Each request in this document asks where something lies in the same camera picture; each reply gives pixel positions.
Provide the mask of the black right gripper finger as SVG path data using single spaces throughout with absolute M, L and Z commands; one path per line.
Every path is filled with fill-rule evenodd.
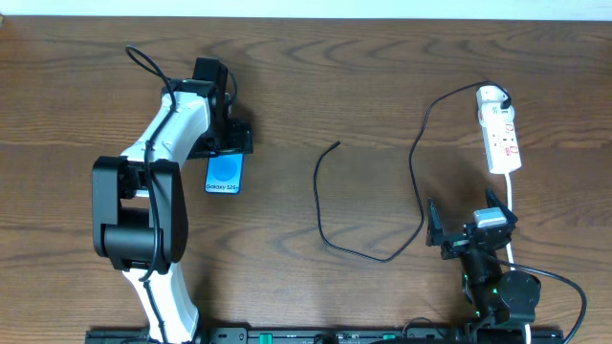
M 444 242 L 445 233 L 438 209 L 433 199 L 427 200 L 428 223 L 426 232 L 426 245 L 440 246 Z
M 485 197 L 488 208 L 499 208 L 509 224 L 515 224 L 517 222 L 517 217 L 515 214 L 497 197 L 491 188 L 486 189 Z

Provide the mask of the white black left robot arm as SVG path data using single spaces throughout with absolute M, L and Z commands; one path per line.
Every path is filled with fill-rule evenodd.
M 252 129 L 230 117 L 231 79 L 220 60 L 206 57 L 190 78 L 165 77 L 161 107 L 141 137 L 92 168 L 94 249 L 135 288 L 149 342 L 190 343 L 198 335 L 200 314 L 181 266 L 188 238 L 181 172 L 188 160 L 230 158 L 241 176 Z

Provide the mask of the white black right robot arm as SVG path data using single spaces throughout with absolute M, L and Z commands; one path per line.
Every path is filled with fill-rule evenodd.
M 444 260 L 458 259 L 464 272 L 464 294 L 475 307 L 470 331 L 521 330 L 536 320 L 541 283 L 532 274 L 503 271 L 496 252 L 509 244 L 517 217 L 490 189 L 487 206 L 473 212 L 473 221 L 461 233 L 448 234 L 438 208 L 428 201 L 426 245 L 439 247 Z

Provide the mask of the blue Galaxy smartphone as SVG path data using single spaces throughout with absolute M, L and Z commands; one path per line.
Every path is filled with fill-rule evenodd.
M 205 191 L 212 194 L 237 195 L 241 190 L 243 162 L 243 154 L 209 159 Z

